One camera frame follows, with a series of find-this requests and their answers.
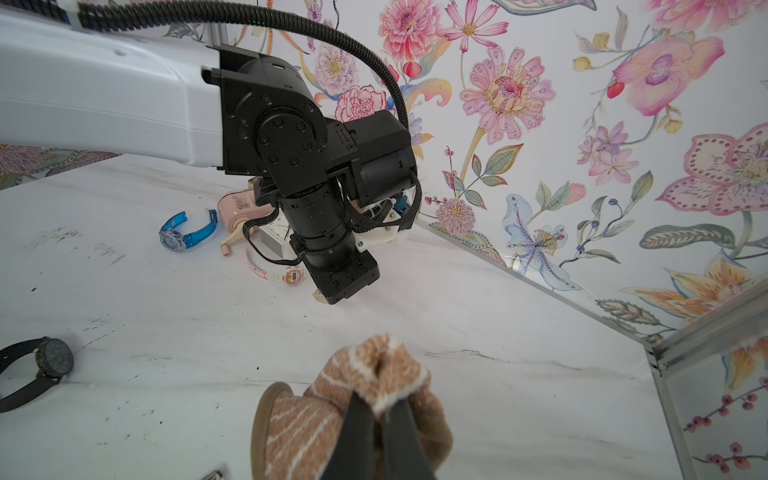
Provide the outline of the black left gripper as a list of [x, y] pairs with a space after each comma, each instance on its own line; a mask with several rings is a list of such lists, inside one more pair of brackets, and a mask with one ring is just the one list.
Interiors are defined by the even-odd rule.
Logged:
[[302, 237], [292, 234], [290, 245], [328, 304], [349, 299], [380, 278], [378, 263], [369, 252], [357, 250], [351, 234], [337, 245], [318, 250], [309, 249]]

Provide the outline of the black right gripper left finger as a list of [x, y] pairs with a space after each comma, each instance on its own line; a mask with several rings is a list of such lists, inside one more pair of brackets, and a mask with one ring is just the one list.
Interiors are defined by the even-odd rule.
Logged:
[[321, 480], [371, 480], [374, 475], [375, 416], [356, 392], [348, 407]]

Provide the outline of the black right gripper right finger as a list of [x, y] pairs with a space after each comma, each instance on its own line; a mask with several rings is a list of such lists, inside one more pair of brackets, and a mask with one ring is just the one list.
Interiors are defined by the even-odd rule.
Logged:
[[435, 480], [407, 399], [383, 415], [381, 433], [386, 480]]

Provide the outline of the pink white wristwatch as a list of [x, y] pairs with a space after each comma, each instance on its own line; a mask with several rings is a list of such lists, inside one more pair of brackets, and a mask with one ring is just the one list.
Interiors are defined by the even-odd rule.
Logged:
[[308, 274], [302, 265], [275, 265], [264, 260], [254, 250], [246, 251], [246, 259], [251, 271], [257, 277], [271, 283], [294, 287], [308, 278]]

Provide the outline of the brown striped cloth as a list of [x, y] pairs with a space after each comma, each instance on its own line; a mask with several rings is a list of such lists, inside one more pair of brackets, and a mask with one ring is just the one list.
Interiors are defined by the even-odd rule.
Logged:
[[453, 448], [431, 374], [389, 334], [338, 350], [306, 391], [262, 394], [255, 479], [433, 479]]

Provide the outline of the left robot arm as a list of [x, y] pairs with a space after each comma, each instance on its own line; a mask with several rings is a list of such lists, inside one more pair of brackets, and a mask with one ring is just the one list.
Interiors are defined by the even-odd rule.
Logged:
[[[267, 27], [337, 47], [383, 81], [395, 109], [334, 120], [280, 58], [136, 36], [183, 23]], [[422, 200], [406, 103], [382, 60], [334, 28], [256, 5], [3, 2], [1, 139], [251, 177], [262, 213], [235, 220], [233, 236], [251, 241], [284, 218], [275, 264], [304, 268], [331, 304], [379, 278], [371, 248], [405, 238]]]

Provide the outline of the white square alarm clock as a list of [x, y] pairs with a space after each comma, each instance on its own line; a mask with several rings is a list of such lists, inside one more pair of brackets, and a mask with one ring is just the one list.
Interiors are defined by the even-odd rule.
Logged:
[[265, 247], [270, 258], [295, 260], [297, 256], [289, 240], [291, 233], [287, 220], [279, 216], [275, 221], [259, 228], [259, 242]]

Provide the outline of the pink toy music box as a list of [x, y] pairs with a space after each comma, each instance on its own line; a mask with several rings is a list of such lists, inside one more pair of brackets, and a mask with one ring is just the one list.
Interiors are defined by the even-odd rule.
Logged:
[[253, 192], [249, 190], [224, 195], [219, 200], [217, 209], [220, 222], [229, 233], [227, 238], [220, 242], [220, 249], [225, 257], [231, 256], [234, 244], [244, 240], [242, 225], [245, 222], [267, 217], [274, 212], [274, 208], [269, 204], [258, 206]]

